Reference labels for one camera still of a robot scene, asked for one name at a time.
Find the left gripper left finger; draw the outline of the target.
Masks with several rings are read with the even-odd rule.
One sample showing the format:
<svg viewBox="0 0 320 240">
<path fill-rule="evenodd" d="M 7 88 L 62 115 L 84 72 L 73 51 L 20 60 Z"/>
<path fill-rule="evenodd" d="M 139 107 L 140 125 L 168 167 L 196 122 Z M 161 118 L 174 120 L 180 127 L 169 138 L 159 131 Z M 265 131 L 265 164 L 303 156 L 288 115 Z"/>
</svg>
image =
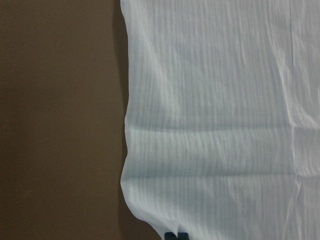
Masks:
<svg viewBox="0 0 320 240">
<path fill-rule="evenodd" d="M 164 240 L 177 240 L 177 236 L 173 232 L 166 232 L 164 234 Z"/>
</svg>

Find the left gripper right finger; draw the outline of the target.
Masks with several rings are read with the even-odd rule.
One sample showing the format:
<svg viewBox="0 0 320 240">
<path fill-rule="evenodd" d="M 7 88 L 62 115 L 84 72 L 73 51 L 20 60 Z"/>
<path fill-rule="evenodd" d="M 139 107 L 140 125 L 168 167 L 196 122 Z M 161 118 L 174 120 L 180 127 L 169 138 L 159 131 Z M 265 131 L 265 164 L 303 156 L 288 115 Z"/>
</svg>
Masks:
<svg viewBox="0 0 320 240">
<path fill-rule="evenodd" d="M 189 240 L 189 234 L 187 232 L 179 232 L 177 234 L 177 240 Z"/>
</svg>

